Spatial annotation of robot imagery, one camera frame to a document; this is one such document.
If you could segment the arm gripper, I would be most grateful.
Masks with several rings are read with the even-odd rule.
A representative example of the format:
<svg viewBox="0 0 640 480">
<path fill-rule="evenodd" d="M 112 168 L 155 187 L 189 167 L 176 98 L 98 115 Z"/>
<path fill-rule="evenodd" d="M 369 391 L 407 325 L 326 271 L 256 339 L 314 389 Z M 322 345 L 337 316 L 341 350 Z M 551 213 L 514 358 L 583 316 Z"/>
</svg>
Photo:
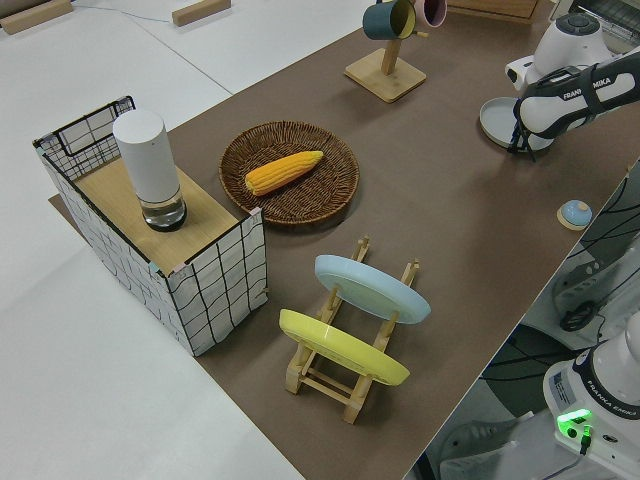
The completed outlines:
<svg viewBox="0 0 640 480">
<path fill-rule="evenodd" d="M 527 87 L 515 100 L 514 127 L 507 151 L 526 151 L 535 162 L 530 134 L 553 140 L 638 100 L 637 48 L 589 66 L 567 65 Z"/>
</svg>

